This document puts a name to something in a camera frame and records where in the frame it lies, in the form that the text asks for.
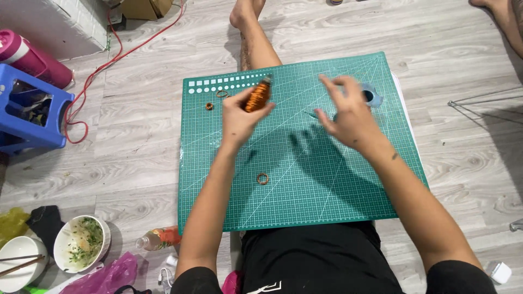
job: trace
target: chopsticks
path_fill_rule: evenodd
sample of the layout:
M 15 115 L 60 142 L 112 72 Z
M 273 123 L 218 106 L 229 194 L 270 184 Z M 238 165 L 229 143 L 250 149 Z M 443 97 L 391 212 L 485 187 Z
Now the chopsticks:
M 0 277 L 5 276 L 7 274 L 10 274 L 10 273 L 12 273 L 12 272 L 14 272 L 16 270 L 19 270 L 19 269 L 21 269 L 23 267 L 29 266 L 29 265 L 31 265 L 33 263 L 37 263 L 38 261 L 40 261 L 40 260 L 45 258 L 45 256 L 43 256 L 41 254 L 38 254 L 36 256 L 37 256 L 37 258 L 35 258 L 35 259 L 31 260 L 31 261 L 28 261 L 26 263 L 22 263 L 21 265 L 17 265 L 17 266 L 15 266 L 13 268 L 10 268 L 10 269 L 7 269 L 7 270 L 5 270 L 3 272 L 0 272 Z
M 0 259 L 0 262 L 15 261 L 17 259 L 25 259 L 25 258 L 35 258 L 35 257 L 40 257 L 40 256 L 41 256 L 41 254 L 4 258 L 4 259 Z

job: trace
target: yellow plastic bag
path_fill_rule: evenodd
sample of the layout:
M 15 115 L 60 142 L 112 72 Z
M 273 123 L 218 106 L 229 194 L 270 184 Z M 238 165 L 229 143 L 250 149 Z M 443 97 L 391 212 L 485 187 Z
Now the yellow plastic bag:
M 0 214 L 0 249 L 9 240 L 27 232 L 29 226 L 26 225 L 26 221 L 30 216 L 20 207 L 13 207 L 9 212 Z

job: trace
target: pink water bottle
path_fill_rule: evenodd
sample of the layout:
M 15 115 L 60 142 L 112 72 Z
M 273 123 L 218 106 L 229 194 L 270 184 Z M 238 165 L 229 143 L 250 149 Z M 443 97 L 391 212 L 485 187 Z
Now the pink water bottle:
M 11 30 L 0 30 L 0 63 L 7 63 L 60 89 L 67 87 L 73 79 L 73 72 L 65 65 Z

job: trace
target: red electrical cable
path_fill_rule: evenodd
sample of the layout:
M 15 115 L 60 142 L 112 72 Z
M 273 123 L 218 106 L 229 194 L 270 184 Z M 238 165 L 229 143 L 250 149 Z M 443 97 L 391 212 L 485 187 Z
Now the red electrical cable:
M 115 29 L 112 27 L 112 24 L 111 24 L 111 19 L 109 17 L 109 14 L 110 14 L 111 10 L 108 10 L 107 11 L 107 20 L 109 21 L 109 25 L 111 26 L 111 31 L 113 34 L 115 34 L 115 37 L 116 39 L 118 40 L 118 43 L 120 43 L 120 50 L 118 51 L 118 54 L 116 54 L 115 57 L 113 57 L 109 62 L 103 64 L 102 66 L 100 66 L 99 68 L 97 68 L 92 74 L 90 74 L 87 79 L 85 80 L 85 83 L 84 83 L 84 88 L 82 91 L 80 91 L 80 93 L 78 95 L 76 95 L 76 97 L 74 98 L 73 102 L 71 102 L 71 104 L 69 104 L 67 106 L 67 108 L 65 109 L 65 113 L 64 113 L 64 121 L 65 121 L 65 125 L 64 125 L 64 135 L 65 137 L 67 138 L 67 140 L 69 142 L 71 142 L 72 144 L 78 144 L 82 141 L 85 140 L 85 138 L 87 137 L 87 134 L 89 132 L 89 126 L 87 125 L 86 122 L 84 121 L 76 121 L 76 122 L 71 122 L 73 117 L 80 111 L 80 109 L 84 106 L 85 104 L 85 101 L 87 99 L 87 88 L 89 88 L 89 86 L 91 85 L 91 83 L 93 82 L 94 78 L 95 78 L 95 75 L 99 72 L 101 72 L 102 70 L 104 70 L 105 68 L 107 68 L 108 66 L 110 66 L 111 64 L 119 61 L 120 59 L 124 58 L 125 56 L 127 56 L 129 53 L 133 52 L 134 50 L 142 47 L 143 45 L 147 44 L 149 41 L 151 41 L 152 39 L 156 38 L 156 36 L 158 36 L 159 34 L 163 33 L 166 29 L 172 27 L 175 23 L 177 23 L 180 18 L 181 18 L 181 15 L 184 13 L 184 1 L 183 0 L 180 0 L 180 15 L 178 15 L 178 18 L 176 18 L 176 20 L 168 25 L 167 27 L 163 28 L 162 30 L 160 30 L 159 32 L 157 32 L 156 34 L 154 34 L 152 37 L 150 37 L 149 39 L 147 39 L 147 41 L 141 43 L 140 45 L 134 47 L 133 49 L 127 51 L 124 55 L 121 55 L 122 53 L 122 49 L 123 49 L 123 45 L 122 45 L 122 41 L 120 40 L 120 37 L 118 36 L 118 34 L 116 33 Z M 73 113 L 71 113 L 70 115 L 67 115 L 69 113 L 69 111 L 71 110 L 71 107 L 73 107 L 73 104 L 75 104 L 78 99 L 80 98 L 80 96 L 84 96 L 84 99 L 82 100 L 82 104 L 80 104 L 80 106 L 75 110 L 73 111 Z M 76 125 L 78 123 L 82 123 L 83 125 L 85 125 L 85 133 L 84 133 L 84 136 L 78 140 L 78 141 L 71 141 L 71 139 L 69 138 L 69 134 L 67 133 L 67 126 L 72 126 L 72 125 Z

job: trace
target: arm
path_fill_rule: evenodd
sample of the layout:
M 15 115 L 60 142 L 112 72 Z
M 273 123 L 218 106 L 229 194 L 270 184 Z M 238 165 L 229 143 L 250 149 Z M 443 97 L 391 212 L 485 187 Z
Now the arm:
M 321 124 L 329 134 L 360 152 L 372 165 L 416 245 L 425 271 L 440 261 L 450 259 L 482 269 L 454 219 L 381 133 L 356 81 L 346 76 L 334 79 L 334 83 L 324 76 L 321 80 L 338 110 L 336 122 L 317 110 Z M 343 85 L 345 94 L 335 84 Z
M 252 113 L 242 110 L 241 104 L 251 92 L 252 88 L 223 101 L 222 143 L 187 218 L 176 278 L 198 266 L 210 268 L 216 273 L 216 257 L 234 177 L 234 160 L 258 122 L 274 108 L 274 103 L 269 103 Z

